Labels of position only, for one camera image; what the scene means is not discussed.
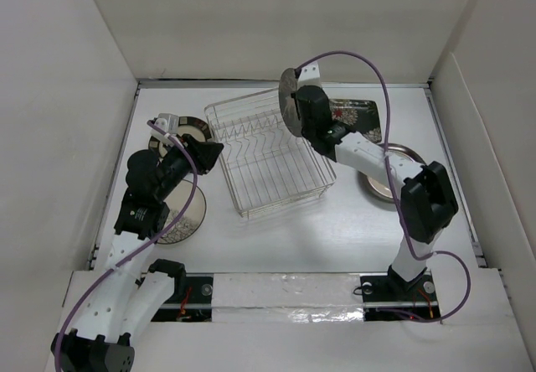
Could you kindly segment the grey reindeer round plate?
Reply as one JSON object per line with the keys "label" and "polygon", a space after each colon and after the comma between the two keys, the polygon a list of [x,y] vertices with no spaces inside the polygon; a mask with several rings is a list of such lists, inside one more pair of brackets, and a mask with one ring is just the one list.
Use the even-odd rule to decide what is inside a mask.
{"label": "grey reindeer round plate", "polygon": [[281,74],[278,85],[278,100],[282,120],[289,132],[295,137],[302,136],[302,124],[296,109],[296,102],[293,94],[297,91],[296,71],[287,68]]}

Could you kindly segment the black floral square plate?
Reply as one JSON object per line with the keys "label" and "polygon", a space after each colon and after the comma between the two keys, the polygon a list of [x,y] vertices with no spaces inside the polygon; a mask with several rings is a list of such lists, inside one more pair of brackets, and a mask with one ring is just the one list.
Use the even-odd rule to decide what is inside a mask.
{"label": "black floral square plate", "polygon": [[375,101],[330,99],[334,121],[346,125],[352,132],[360,132],[373,143],[382,142],[379,111]]}

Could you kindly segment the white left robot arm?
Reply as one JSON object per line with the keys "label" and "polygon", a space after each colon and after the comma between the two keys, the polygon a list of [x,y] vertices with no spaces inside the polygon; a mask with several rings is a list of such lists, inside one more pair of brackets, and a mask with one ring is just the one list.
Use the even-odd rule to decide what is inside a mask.
{"label": "white left robot arm", "polygon": [[57,371],[129,371],[134,343],[166,302],[187,295],[182,263],[158,259],[142,268],[156,242],[183,217],[168,219],[169,194],[188,175],[208,173],[224,149],[189,134],[171,137],[160,158],[144,149],[127,161],[126,192],[99,276],[73,306],[51,344]]}

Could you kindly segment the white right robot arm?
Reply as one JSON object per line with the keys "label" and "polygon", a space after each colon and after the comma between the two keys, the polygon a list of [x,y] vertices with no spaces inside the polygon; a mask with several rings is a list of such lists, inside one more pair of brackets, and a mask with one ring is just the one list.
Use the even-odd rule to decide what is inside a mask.
{"label": "white right robot arm", "polygon": [[306,85],[290,94],[288,106],[282,114],[295,122],[290,129],[317,153],[389,187],[405,236],[389,266],[387,289],[406,299],[417,289],[436,237],[459,209],[446,168],[411,161],[383,144],[373,101],[331,100],[322,88]]}

